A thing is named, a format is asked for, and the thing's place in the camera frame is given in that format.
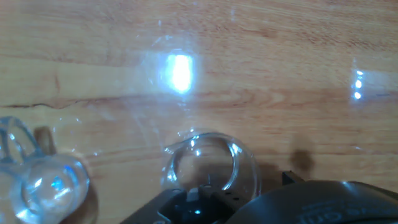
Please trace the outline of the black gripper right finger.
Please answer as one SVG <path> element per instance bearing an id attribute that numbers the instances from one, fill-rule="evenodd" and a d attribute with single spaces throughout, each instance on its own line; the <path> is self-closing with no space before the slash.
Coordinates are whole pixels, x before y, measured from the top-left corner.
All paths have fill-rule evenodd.
<path id="1" fill-rule="evenodd" d="M 297 175 L 293 171 L 283 171 L 282 173 L 282 185 L 289 185 L 294 183 L 304 182 L 305 180 L 302 179 L 299 175 Z"/>

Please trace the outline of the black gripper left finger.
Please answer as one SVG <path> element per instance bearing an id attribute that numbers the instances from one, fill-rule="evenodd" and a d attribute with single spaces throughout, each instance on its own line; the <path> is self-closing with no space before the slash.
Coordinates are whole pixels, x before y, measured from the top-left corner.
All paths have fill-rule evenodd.
<path id="1" fill-rule="evenodd" d="M 249 200 L 215 185 L 164 190 L 121 224 L 222 224 Z"/>

